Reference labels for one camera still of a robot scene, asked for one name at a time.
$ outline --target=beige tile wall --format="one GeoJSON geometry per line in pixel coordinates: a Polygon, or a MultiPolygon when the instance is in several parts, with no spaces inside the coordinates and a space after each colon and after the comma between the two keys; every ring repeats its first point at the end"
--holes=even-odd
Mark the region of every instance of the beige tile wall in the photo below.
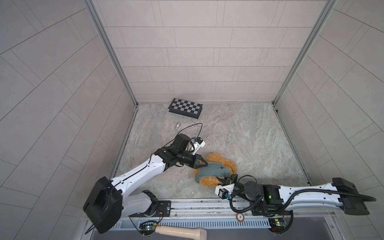
{"type": "Polygon", "coordinates": [[[325,1],[94,0],[139,102],[272,101],[325,1]]]}
{"type": "Polygon", "coordinates": [[[69,240],[133,103],[81,0],[2,0],[0,32],[0,239],[69,240]]]}
{"type": "Polygon", "coordinates": [[[314,184],[343,177],[368,216],[339,213],[348,239],[384,239],[384,18],[382,0],[339,0],[278,110],[314,184]]]}

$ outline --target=checkered pattern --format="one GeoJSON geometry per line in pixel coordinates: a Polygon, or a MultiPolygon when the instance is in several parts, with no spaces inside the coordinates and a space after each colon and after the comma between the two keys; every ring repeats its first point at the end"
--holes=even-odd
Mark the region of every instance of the checkered pattern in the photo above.
{"type": "Polygon", "coordinates": [[[193,114],[197,114],[199,112],[200,107],[201,107],[201,104],[199,103],[193,103],[185,100],[180,100],[177,98],[175,98],[175,100],[171,104],[171,108],[175,110],[180,110],[180,111],[193,113],[193,114]]]}

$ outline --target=gray surface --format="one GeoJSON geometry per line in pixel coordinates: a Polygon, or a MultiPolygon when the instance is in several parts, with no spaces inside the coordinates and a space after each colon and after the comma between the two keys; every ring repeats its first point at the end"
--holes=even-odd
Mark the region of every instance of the gray surface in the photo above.
{"type": "MultiPolygon", "coordinates": [[[[93,232],[91,240],[189,240],[168,235],[153,233],[150,238],[144,237],[136,231],[108,231],[104,234],[93,232]]],[[[274,236],[267,229],[209,229],[207,230],[207,240],[223,239],[263,239],[263,240],[332,240],[332,234],[323,217],[297,217],[290,229],[281,236],[274,236]]]]}
{"type": "MultiPolygon", "coordinates": [[[[269,103],[204,104],[199,119],[168,112],[168,105],[144,104],[139,110],[117,170],[121,175],[147,160],[190,123],[203,123],[200,137],[206,142],[198,153],[203,157],[219,152],[238,166],[238,174],[250,174],[263,184],[306,185],[306,180],[277,117],[269,103]],[[174,126],[180,122],[178,130],[174,126]]],[[[199,125],[183,131],[196,136],[199,125]]],[[[152,191],[157,198],[216,197],[194,180],[189,167],[172,167],[133,194],[152,191]]]]}

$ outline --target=teddy bear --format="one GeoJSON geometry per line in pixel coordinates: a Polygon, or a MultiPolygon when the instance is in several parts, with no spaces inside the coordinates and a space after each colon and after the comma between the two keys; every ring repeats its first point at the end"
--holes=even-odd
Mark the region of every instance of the teddy bear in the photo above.
{"type": "Polygon", "coordinates": [[[204,187],[216,187],[220,184],[217,178],[224,178],[237,172],[236,164],[224,158],[218,152],[209,154],[204,159],[208,162],[208,166],[193,169],[196,174],[195,181],[204,187]]]}

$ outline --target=metal corner post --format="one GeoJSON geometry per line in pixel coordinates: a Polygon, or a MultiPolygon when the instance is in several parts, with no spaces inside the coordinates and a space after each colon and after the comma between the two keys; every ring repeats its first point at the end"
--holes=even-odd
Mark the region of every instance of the metal corner post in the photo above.
{"type": "Polygon", "coordinates": [[[101,42],[105,46],[108,55],[111,57],[112,64],[115,67],[116,72],[118,73],[121,81],[123,82],[124,87],[128,90],[129,96],[131,97],[133,104],[135,105],[135,108],[136,108],[137,107],[136,98],[132,92],[132,89],[130,88],[130,86],[128,84],[128,80],[125,77],[125,74],[121,68],[121,65],[120,65],[119,60],[116,56],[116,53],[114,52],[113,47],[111,45],[111,42],[108,39],[107,33],[105,32],[105,29],[104,29],[103,25],[101,24],[100,18],[96,12],[96,9],[93,5],[93,2],[92,2],[92,0],[83,0],[83,1],[84,1],[85,8],[87,9],[89,16],[91,17],[91,20],[92,20],[100,38],[101,38],[101,42]]]}
{"type": "Polygon", "coordinates": [[[279,92],[276,95],[276,98],[273,100],[273,104],[276,105],[279,100],[281,99],[281,96],[283,95],[284,91],[288,87],[289,83],[291,82],[293,76],[295,75],[297,69],[299,68],[300,64],[302,63],[304,57],[308,53],[309,49],[311,48],[314,40],[316,39],[317,35],[319,35],[321,28],[323,27],[325,21],[331,14],[331,11],[333,10],[333,6],[336,4],[337,0],[328,0],[326,4],[323,7],[323,10],[321,11],[319,17],[317,18],[310,34],[307,37],[307,40],[305,41],[303,47],[301,48],[299,54],[296,57],[296,60],[294,61],[287,77],[285,78],[279,92]]]}

